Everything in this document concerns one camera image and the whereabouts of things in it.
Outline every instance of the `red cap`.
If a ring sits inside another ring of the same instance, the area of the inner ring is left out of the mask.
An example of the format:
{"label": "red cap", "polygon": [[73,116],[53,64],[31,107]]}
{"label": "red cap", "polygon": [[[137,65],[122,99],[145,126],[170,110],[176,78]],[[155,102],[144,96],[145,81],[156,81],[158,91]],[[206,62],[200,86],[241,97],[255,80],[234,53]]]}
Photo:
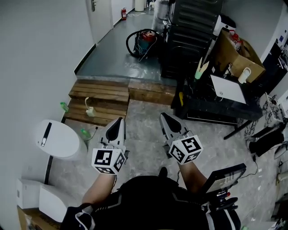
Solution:
{"label": "red cap", "polygon": [[238,34],[235,33],[235,34],[232,35],[232,38],[233,38],[234,40],[238,40],[238,39],[239,39],[239,36],[238,36]]}

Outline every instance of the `toilet seat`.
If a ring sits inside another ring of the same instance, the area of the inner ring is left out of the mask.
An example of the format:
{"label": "toilet seat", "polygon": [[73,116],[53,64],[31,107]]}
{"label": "toilet seat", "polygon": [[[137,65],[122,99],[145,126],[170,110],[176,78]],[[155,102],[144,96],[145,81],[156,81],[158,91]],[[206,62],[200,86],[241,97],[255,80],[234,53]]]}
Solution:
{"label": "toilet seat", "polygon": [[68,207],[77,207],[76,200],[54,186],[41,185],[39,210],[57,222],[62,222]]}
{"label": "toilet seat", "polygon": [[44,152],[65,160],[79,160],[87,147],[69,126],[54,120],[43,120],[36,127],[36,145]]}

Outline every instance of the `black table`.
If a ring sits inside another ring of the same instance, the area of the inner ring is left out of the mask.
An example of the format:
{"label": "black table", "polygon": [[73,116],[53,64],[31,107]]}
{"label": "black table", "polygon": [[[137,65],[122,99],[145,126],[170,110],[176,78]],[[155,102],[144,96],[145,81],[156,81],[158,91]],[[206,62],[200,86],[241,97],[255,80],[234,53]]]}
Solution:
{"label": "black table", "polygon": [[[228,77],[227,79],[238,82],[237,78]],[[190,86],[188,85],[185,85],[184,82],[178,82],[172,103],[172,108],[175,108],[175,115],[181,119],[234,125],[235,130],[224,137],[224,140],[262,117],[261,108],[255,98],[250,96],[249,85],[247,84],[240,85],[246,104],[218,97],[210,75],[202,76],[194,89],[192,89],[191,84]],[[179,97],[180,92],[183,92],[183,105]],[[189,117],[189,114],[196,114],[196,117]],[[247,121],[237,127],[236,118]]]}

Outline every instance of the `wooden platform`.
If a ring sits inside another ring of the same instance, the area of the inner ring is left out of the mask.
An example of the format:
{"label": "wooden platform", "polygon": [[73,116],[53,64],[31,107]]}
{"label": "wooden platform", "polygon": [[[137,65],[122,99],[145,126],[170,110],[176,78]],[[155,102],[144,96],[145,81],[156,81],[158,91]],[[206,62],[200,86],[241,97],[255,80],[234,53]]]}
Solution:
{"label": "wooden platform", "polygon": [[[69,112],[64,114],[64,118],[106,126],[118,117],[125,118],[129,99],[171,105],[175,91],[172,86],[139,80],[130,80],[129,83],[77,80],[69,93]],[[86,114],[86,97],[89,97],[87,105],[94,107],[96,117]]]}
{"label": "wooden platform", "polygon": [[[72,99],[68,105],[69,112],[64,114],[64,118],[106,126],[118,117],[125,118],[129,95],[128,84],[125,83],[77,80],[69,93]],[[86,97],[89,97],[87,105],[94,107],[96,117],[86,114]]]}
{"label": "wooden platform", "polygon": [[175,96],[176,87],[155,83],[143,83],[139,80],[130,80],[130,98],[132,100],[171,105]]}

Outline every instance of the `door handle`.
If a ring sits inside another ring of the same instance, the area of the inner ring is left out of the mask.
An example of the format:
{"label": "door handle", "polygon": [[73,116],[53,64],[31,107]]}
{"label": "door handle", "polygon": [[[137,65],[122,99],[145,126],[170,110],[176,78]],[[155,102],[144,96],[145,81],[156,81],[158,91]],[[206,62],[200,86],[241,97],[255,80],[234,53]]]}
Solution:
{"label": "door handle", "polygon": [[92,11],[93,11],[93,12],[95,11],[96,3],[97,3],[96,1],[91,0],[91,5],[92,5]]}

